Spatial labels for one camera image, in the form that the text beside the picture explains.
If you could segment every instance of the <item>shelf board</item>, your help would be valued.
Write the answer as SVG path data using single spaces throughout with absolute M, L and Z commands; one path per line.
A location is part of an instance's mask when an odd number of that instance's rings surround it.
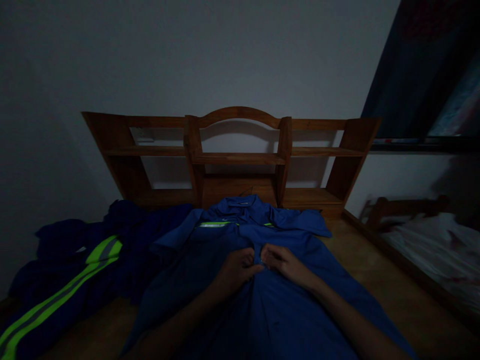
M 166 208 L 180 204 L 195 204 L 192 189 L 151 189 L 132 200 L 141 208 Z
M 195 156 L 193 164 L 221 165 L 284 165 L 285 160 L 276 153 L 258 152 L 204 152 Z
M 364 153 L 341 147 L 294 146 L 291 148 L 291 155 L 295 157 L 362 157 Z
M 183 146 L 124 146 L 104 151 L 108 156 L 185 156 Z
M 202 207 L 208 209 L 225 197 L 257 194 L 264 203 L 277 207 L 273 174 L 206 174 Z
M 325 188 L 286 188 L 283 207 L 286 209 L 316 209 L 319 206 L 342 205 L 343 201 Z

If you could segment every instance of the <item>wooden bed frame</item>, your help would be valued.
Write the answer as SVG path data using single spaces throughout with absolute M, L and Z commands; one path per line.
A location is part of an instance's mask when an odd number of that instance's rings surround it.
M 148 208 L 192 203 L 208 209 L 225 197 L 257 194 L 275 208 L 317 209 L 339 219 L 380 125 L 380 118 L 348 120 L 276 118 L 244 106 L 197 117 L 124 116 L 83 112 L 123 195 Z M 250 119 L 280 130 L 277 153 L 203 152 L 200 129 L 228 119 Z M 183 146 L 139 146 L 130 127 L 183 128 Z M 343 131 L 339 147 L 297 147 L 294 131 Z M 152 189 L 141 157 L 186 157 L 192 189 Z M 325 188 L 286 188 L 291 157 L 335 157 Z M 207 174 L 206 164 L 275 165 L 275 174 Z
M 439 196 L 436 200 L 389 201 L 385 197 L 380 197 L 372 208 L 366 224 L 363 224 L 347 210 L 343 210 L 342 218 L 356 228 L 393 263 L 409 275 L 422 289 L 428 292 L 441 306 L 447 309 L 466 328 L 480 338 L 480 315 L 464 306 L 455 296 L 420 270 L 413 262 L 386 242 L 378 231 L 381 228 L 381 220 L 384 217 L 412 216 L 413 218 L 418 214 L 425 214 L 425 217 L 436 216 L 445 211 L 449 202 L 449 198 L 445 195 Z

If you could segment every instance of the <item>wooden floor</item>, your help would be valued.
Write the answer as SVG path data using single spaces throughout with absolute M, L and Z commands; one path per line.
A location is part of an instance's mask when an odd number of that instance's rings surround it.
M 380 302 L 420 359 L 480 359 L 480 341 L 355 229 L 339 220 L 322 238 Z M 138 309 L 117 299 L 70 329 L 42 359 L 116 359 Z

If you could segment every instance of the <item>reflective stripe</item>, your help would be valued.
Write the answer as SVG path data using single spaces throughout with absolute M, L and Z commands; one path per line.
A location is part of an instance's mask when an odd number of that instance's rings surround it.
M 232 223 L 231 221 L 202 222 L 200 225 L 197 226 L 197 228 L 223 228 L 225 225 L 228 225 L 231 223 Z
M 223 228 L 227 224 L 233 224 L 231 221 L 212 221 L 212 222 L 202 222 L 200 225 L 197 226 L 197 228 Z M 269 227 L 269 228 L 274 228 L 275 225 L 273 225 L 271 222 L 267 222 L 263 224 L 263 226 Z
M 108 259 L 110 257 L 109 252 L 105 252 L 105 247 L 110 244 L 110 242 L 117 238 L 118 235 L 112 235 L 107 237 L 101 243 L 99 243 L 91 252 L 90 255 L 86 258 L 85 264 L 98 263 L 99 261 Z
M 28 332 L 41 325 L 60 306 L 66 303 L 84 282 L 117 260 L 117 255 L 122 248 L 122 243 L 115 240 L 116 237 L 116 235 L 110 236 L 108 239 L 102 241 L 95 248 L 95 250 L 100 248 L 100 252 L 92 251 L 92 254 L 95 252 L 95 256 L 101 260 L 100 262 L 88 264 L 79 275 L 72 279 L 60 291 L 32 308 L 6 329 L 0 337 L 0 357 L 2 360 L 15 359 L 17 345 Z

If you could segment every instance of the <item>wooden shelf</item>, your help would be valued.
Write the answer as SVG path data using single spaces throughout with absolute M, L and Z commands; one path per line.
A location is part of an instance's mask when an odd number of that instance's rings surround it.
M 343 201 L 326 188 L 286 188 L 283 207 L 286 209 L 317 209 L 319 206 L 342 205 Z
M 108 156 L 185 156 L 183 146 L 124 146 L 106 150 Z
M 264 203 L 277 207 L 274 174 L 206 174 L 202 207 L 208 209 L 225 197 L 257 194 Z
M 294 146 L 291 148 L 291 155 L 295 157 L 362 157 L 364 153 L 341 147 Z
M 274 117 L 232 106 L 205 116 L 124 116 L 83 112 L 124 199 L 148 209 L 192 203 L 204 209 L 225 197 L 257 194 L 274 207 L 317 209 L 338 219 L 380 125 L 379 118 L 327 120 Z M 277 153 L 204 153 L 200 129 L 228 119 L 250 119 L 279 130 Z M 130 127 L 183 128 L 183 146 L 139 146 Z M 343 130 L 339 147 L 293 147 L 293 131 Z M 192 189 L 152 190 L 141 157 L 184 156 Z M 335 157 L 325 188 L 287 188 L 291 157 Z M 275 174 L 206 174 L 207 164 L 275 165 Z
M 204 152 L 192 159 L 192 164 L 221 165 L 284 165 L 285 160 L 276 153 L 258 152 Z
M 180 204 L 195 204 L 192 189 L 151 189 L 132 200 L 145 208 L 167 208 Z

